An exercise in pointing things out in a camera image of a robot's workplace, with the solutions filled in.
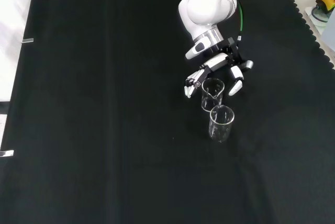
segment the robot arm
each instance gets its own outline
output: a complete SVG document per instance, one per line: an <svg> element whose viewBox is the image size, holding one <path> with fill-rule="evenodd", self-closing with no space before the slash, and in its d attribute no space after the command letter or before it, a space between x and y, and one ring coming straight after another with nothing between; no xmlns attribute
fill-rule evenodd
<svg viewBox="0 0 335 224"><path fill-rule="evenodd" d="M213 46L221 49L224 39L217 28L217 23L232 16L236 7L237 0L182 0L180 2L178 8L181 19L195 43L186 53L187 59L196 57ZM234 45L232 39L228 41L229 46ZM233 55L235 58L229 57L225 53L220 53L205 62L197 72L186 79L185 95L190 98L210 72L216 71L227 64L231 66L231 74L235 80L229 95L234 95L242 88L244 78L241 70L245 71L252 68L253 63L252 61L242 61L236 46L234 46Z"/></svg>
<svg viewBox="0 0 335 224"><path fill-rule="evenodd" d="M236 6L236 0L188 0L187 14L195 24L214 25L229 18Z"/></svg>

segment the yellow device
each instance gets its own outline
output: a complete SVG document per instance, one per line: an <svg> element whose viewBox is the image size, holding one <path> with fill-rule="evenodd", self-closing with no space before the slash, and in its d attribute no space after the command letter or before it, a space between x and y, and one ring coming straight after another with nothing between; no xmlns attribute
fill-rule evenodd
<svg viewBox="0 0 335 224"><path fill-rule="evenodd" d="M335 8L335 0L316 0L316 3L325 14L332 12Z"/></svg>

